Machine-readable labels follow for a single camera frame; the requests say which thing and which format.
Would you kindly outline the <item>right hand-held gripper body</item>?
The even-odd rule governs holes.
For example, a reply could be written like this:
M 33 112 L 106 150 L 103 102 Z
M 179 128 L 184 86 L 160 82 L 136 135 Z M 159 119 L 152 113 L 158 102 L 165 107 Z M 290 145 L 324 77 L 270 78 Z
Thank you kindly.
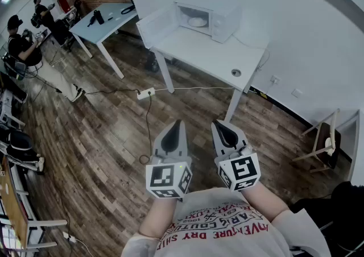
M 260 179 L 259 161 L 250 144 L 235 151 L 218 151 L 217 148 L 215 151 L 217 174 L 230 191 L 237 192 L 257 184 Z

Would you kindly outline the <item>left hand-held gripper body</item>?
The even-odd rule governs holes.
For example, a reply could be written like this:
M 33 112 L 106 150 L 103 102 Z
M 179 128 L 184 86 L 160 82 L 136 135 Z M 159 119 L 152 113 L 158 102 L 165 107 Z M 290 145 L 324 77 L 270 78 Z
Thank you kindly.
M 152 155 L 146 166 L 146 189 L 156 198 L 184 198 L 193 176 L 191 164 L 185 152 Z

